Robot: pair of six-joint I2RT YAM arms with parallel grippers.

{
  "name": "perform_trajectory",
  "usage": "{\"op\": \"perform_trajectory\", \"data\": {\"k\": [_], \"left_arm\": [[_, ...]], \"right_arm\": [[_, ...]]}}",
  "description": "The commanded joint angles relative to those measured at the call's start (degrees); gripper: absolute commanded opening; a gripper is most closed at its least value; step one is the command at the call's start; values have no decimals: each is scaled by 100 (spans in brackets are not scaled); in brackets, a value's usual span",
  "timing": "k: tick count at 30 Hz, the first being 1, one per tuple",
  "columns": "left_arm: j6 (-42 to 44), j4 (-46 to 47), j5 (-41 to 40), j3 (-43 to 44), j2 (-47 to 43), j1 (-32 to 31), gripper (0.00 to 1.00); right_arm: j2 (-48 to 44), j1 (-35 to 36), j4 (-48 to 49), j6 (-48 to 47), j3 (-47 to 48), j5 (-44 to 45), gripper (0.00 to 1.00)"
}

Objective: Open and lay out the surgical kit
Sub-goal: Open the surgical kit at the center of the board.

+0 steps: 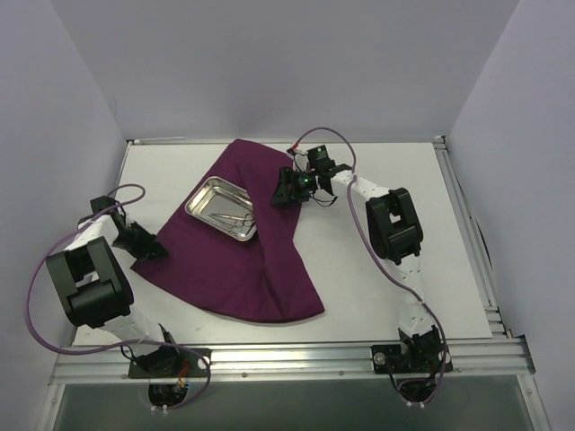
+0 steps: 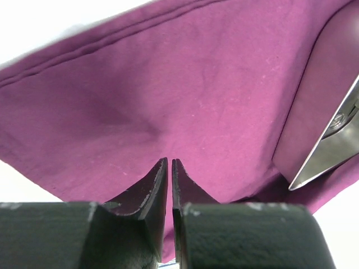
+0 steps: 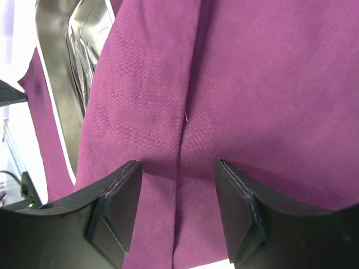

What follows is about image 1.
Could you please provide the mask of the purple cloth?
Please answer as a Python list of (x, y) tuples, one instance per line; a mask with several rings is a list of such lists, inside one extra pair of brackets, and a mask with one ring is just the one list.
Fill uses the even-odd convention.
[(276, 208), (279, 170), (291, 164), (278, 150), (236, 139), (208, 169), (245, 189), (256, 235), (239, 242), (188, 215), (180, 204), (156, 239), (168, 254), (131, 268), (149, 283), (204, 311), (256, 323), (287, 323), (323, 313), (323, 302), (294, 244), (301, 207)]

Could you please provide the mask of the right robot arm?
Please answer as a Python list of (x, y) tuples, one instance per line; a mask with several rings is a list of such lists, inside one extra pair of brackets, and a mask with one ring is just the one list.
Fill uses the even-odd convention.
[(327, 170), (279, 170), (275, 207), (304, 203), (323, 189), (344, 196), (362, 242), (384, 276), (400, 291), (399, 359), (409, 370), (431, 360), (447, 361), (445, 331), (427, 304), (420, 274), (423, 231), (407, 189), (389, 189), (361, 178), (347, 164)]

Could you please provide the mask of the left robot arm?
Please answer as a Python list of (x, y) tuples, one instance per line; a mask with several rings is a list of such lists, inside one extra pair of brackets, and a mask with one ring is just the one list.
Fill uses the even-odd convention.
[(164, 259), (168, 251), (109, 196), (90, 202), (93, 214), (79, 222), (78, 233), (46, 265), (68, 320), (76, 327), (104, 330), (128, 346), (127, 358), (161, 376), (175, 374), (181, 353), (161, 324), (135, 306), (135, 296), (113, 249), (137, 262)]

